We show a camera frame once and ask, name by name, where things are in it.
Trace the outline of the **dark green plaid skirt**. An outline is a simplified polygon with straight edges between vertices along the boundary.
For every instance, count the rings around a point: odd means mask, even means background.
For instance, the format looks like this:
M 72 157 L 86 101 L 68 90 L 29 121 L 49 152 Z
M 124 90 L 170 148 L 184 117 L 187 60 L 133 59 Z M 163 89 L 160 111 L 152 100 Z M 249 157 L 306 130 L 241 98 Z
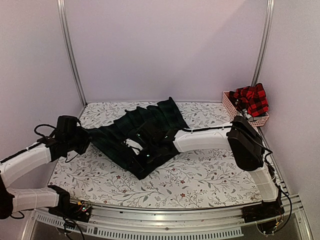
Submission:
M 170 97 L 156 105 L 127 110 L 125 115 L 112 124 L 87 129 L 87 132 L 95 147 L 122 169 L 129 171 L 132 154 L 124 143 L 126 139 L 139 143 L 143 148 L 150 147 L 156 169 L 179 154 L 173 141 L 179 130 L 188 127 L 178 106 Z M 130 173 L 138 180 L 143 180 L 151 172 Z

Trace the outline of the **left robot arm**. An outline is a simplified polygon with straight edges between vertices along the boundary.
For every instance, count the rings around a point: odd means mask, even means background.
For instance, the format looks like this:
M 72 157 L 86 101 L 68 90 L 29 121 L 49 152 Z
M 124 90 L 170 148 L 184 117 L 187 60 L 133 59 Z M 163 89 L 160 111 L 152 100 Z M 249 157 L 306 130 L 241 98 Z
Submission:
M 35 130 L 40 138 L 31 146 L 0 162 L 0 218 L 13 213 L 38 208 L 48 208 L 52 215 L 87 223 L 91 216 L 88 203 L 72 203 L 70 193 L 56 185 L 44 188 L 14 189 L 11 184 L 39 166 L 52 163 L 69 152 L 82 155 L 91 138 L 77 117 L 61 115 L 50 135 Z

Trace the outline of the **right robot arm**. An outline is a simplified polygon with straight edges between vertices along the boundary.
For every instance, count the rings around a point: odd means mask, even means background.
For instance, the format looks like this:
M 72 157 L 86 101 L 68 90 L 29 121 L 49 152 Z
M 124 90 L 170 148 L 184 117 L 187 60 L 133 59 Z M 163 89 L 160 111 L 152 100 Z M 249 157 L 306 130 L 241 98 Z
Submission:
M 274 179 L 274 169 L 267 161 L 272 153 L 263 145 L 257 131 L 241 116 L 230 123 L 214 127 L 159 130 L 149 122 L 124 140 L 144 164 L 156 158 L 194 150 L 225 149 L 231 151 L 236 165 L 253 178 L 262 197 L 258 213 L 269 218 L 278 210 L 282 189 Z

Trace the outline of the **floral patterned table mat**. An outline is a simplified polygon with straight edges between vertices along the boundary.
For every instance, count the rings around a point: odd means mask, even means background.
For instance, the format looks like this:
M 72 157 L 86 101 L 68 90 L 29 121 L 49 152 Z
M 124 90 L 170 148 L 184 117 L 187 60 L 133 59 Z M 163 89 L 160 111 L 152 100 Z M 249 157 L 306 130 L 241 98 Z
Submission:
M 277 174 L 264 167 L 240 169 L 230 150 L 200 149 L 181 153 L 139 180 L 90 145 L 60 159 L 49 183 L 72 199 L 150 209 L 191 209 L 273 202 L 281 193 Z

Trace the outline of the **pink plastic basket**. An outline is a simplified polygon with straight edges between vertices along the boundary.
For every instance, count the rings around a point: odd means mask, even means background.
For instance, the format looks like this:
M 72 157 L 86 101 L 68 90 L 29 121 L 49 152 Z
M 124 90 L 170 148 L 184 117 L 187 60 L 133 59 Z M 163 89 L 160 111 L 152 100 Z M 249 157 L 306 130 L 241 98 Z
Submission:
M 237 111 L 232 102 L 229 99 L 229 92 L 223 91 L 222 92 L 222 104 L 226 108 L 227 112 L 229 113 L 230 117 L 233 119 L 235 116 L 242 116 L 244 117 L 253 127 L 262 127 L 265 125 L 267 120 L 269 119 L 270 115 L 265 113 L 263 116 L 259 117 L 252 117 L 247 113 L 242 114 L 241 112 Z

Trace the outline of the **grey white plaid cloth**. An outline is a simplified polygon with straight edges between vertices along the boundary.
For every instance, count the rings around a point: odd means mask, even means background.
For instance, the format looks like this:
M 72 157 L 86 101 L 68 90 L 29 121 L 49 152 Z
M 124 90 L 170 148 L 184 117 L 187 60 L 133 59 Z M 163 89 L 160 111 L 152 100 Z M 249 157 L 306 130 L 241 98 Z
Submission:
M 246 119 L 248 122 L 254 122 L 255 119 L 252 115 L 250 115 L 246 109 L 243 109 L 242 111 L 236 111 L 236 116 L 241 116 Z

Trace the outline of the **red black plaid shirt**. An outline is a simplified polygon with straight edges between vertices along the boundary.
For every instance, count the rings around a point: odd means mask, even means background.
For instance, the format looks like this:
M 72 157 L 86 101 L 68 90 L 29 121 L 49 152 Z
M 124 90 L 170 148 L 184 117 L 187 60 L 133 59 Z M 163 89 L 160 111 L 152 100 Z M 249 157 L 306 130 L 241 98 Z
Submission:
M 269 111 L 267 95 L 261 83 L 229 91 L 228 98 L 237 111 L 246 110 L 252 117 L 261 117 Z

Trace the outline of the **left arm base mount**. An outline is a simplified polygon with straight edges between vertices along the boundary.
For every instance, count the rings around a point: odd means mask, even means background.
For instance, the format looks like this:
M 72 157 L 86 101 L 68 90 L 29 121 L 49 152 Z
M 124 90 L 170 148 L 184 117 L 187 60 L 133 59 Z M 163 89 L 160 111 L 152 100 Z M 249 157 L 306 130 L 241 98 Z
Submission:
M 68 217 L 69 219 L 88 223 L 92 209 L 85 202 L 72 203 L 69 192 L 56 185 L 49 185 L 50 189 L 58 194 L 58 203 L 55 207 L 49 207 L 48 212 L 59 217 Z

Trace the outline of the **front aluminium rail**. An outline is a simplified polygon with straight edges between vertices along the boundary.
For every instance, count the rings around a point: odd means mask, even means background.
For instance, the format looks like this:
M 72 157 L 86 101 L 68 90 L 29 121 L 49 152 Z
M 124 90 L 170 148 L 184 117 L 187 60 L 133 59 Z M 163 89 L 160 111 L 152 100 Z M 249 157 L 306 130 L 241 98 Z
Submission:
M 110 240 L 314 240 L 298 194 L 282 203 L 289 221 L 279 231 L 266 236 L 258 225 L 271 219 L 245 222 L 242 206 L 203 209 L 143 209 L 94 204 L 88 222 L 68 228 L 72 239 Z

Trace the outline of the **left aluminium frame post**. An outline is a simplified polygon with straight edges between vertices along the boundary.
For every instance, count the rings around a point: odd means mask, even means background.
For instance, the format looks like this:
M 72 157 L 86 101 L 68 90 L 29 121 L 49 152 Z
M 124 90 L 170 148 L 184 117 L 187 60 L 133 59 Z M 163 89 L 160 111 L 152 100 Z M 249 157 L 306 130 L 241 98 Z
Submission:
M 72 77 L 74 80 L 74 84 L 75 84 L 80 102 L 83 107 L 86 107 L 88 105 L 88 103 L 86 100 L 83 85 L 81 83 L 79 71 L 77 68 L 76 58 L 74 55 L 70 30 L 69 30 L 69 26 L 68 26 L 66 4 L 65 4 L 64 0 L 57 0 L 56 2 L 57 2 L 57 9 L 58 9 L 58 14 L 59 14 L 61 30 L 62 30 L 62 36 L 63 36 L 63 40 L 64 40 L 66 52 L 67 52 L 67 57 L 68 57 L 69 64 L 70 64 Z

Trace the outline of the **aluminium frame post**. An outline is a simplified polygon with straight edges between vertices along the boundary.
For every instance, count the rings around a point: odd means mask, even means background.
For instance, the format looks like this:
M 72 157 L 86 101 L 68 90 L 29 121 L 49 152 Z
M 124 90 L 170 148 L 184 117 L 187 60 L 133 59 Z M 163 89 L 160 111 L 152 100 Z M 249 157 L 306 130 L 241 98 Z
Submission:
M 57 2 L 57 9 L 58 9 L 58 14 L 59 14 L 61 30 L 62 30 L 62 36 L 63 36 L 63 40 L 64 40 L 66 52 L 67 52 L 67 57 L 68 57 L 69 64 L 70 64 L 72 77 L 74 80 L 74 84 L 75 84 L 80 102 L 83 107 L 86 107 L 88 105 L 88 103 L 86 100 L 83 85 L 81 83 L 79 71 L 77 68 L 76 58 L 74 55 L 70 30 L 69 30 L 69 26 L 68 26 L 66 4 L 65 4 L 64 0 L 57 0 L 56 2 Z
M 251 81 L 251 86 L 255 86 L 258 81 L 261 74 L 269 36 L 272 28 L 272 21 L 273 21 L 273 15 L 274 15 L 274 7 L 275 7 L 275 0 L 267 0 L 266 2 L 266 12 L 265 12 L 265 20 L 263 25 L 263 31 L 262 31 L 262 39 L 259 47 L 258 57 L 255 64 L 255 69 L 253 73 L 253 78 Z

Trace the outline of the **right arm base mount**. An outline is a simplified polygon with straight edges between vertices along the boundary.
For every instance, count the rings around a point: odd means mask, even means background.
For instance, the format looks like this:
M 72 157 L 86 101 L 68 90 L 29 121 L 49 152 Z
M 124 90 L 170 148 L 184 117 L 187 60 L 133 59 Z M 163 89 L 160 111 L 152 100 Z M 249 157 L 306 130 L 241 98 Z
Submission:
M 282 203 L 277 201 L 262 201 L 260 204 L 243 207 L 241 213 L 245 223 L 255 222 L 260 233 L 273 235 L 283 222 L 285 210 Z

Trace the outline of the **right aluminium frame post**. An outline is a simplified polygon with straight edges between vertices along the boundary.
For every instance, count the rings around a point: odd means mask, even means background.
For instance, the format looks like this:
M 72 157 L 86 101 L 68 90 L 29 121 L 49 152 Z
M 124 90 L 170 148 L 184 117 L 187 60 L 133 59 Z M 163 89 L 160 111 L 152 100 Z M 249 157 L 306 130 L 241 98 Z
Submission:
M 253 73 L 253 78 L 251 81 L 251 86 L 255 86 L 258 81 L 261 74 L 269 36 L 272 28 L 272 21 L 273 21 L 273 15 L 274 15 L 274 7 L 275 7 L 275 0 L 267 0 L 266 2 L 266 12 L 265 12 L 265 20 L 263 25 L 263 31 L 262 31 L 262 39 L 259 47 L 258 57 L 255 64 L 255 69 Z

